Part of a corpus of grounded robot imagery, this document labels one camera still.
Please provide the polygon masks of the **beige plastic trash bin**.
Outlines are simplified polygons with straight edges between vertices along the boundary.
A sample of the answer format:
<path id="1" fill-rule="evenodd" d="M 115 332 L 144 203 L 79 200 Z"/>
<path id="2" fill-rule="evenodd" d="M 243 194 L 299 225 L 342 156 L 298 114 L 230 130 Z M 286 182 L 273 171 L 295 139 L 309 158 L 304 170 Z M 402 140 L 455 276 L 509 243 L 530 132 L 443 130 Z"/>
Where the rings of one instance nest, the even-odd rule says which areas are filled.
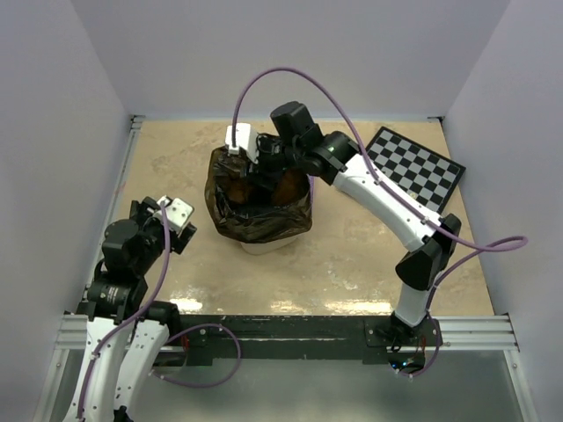
<path id="1" fill-rule="evenodd" d="M 279 250 L 280 248 L 294 243 L 297 240 L 297 236 L 287 237 L 283 239 L 278 239 L 275 241 L 263 243 L 263 244 L 249 244 L 241 242 L 240 245 L 242 249 L 251 255 L 264 255 L 272 251 Z"/>

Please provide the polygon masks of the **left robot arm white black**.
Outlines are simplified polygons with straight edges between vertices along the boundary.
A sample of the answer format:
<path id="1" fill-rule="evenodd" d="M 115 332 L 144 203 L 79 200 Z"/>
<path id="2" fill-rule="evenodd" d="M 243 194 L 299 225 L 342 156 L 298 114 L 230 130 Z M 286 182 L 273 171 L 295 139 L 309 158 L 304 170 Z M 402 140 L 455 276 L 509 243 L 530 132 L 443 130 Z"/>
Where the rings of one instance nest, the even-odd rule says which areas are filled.
<path id="1" fill-rule="evenodd" d="M 130 421 L 163 345 L 182 323 L 175 304 L 156 301 L 145 279 L 152 265 L 180 254 L 196 232 L 193 207 L 180 198 L 132 201 L 126 219 L 110 223 L 102 258 L 77 312 L 87 317 L 84 356 L 67 421 Z"/>

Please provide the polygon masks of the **black trash bag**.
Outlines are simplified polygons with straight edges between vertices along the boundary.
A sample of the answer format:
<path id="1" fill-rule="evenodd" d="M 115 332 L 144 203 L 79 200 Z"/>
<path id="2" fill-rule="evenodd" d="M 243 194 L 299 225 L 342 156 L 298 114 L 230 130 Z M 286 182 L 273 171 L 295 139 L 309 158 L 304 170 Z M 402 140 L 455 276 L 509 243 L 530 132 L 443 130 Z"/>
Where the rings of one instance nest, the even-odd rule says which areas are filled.
<path id="1" fill-rule="evenodd" d="M 275 189 L 255 185 L 246 176 L 251 161 L 244 152 L 213 149 L 204 199 L 219 235 L 249 244 L 300 236 L 313 224 L 311 180 L 302 171 L 285 172 Z"/>

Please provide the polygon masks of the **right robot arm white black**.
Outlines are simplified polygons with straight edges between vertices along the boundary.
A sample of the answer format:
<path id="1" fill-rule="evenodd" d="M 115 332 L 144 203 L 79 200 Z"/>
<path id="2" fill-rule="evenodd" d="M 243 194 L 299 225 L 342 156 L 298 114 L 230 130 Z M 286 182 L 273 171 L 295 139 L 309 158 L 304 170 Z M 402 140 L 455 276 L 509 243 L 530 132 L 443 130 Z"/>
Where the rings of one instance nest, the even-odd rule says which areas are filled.
<path id="1" fill-rule="evenodd" d="M 418 203 L 376 170 L 349 136 L 341 131 L 323 134 L 304 104 L 288 102 L 274 109 L 270 118 L 276 134 L 258 133 L 251 125 L 238 123 L 231 145 L 245 151 L 256 182 L 270 187 L 282 171 L 301 170 L 347 194 L 391 230 L 406 248 L 395 267 L 402 288 L 391 333 L 401 345 L 412 345 L 423 334 L 431 289 L 456 248 L 460 220 Z"/>

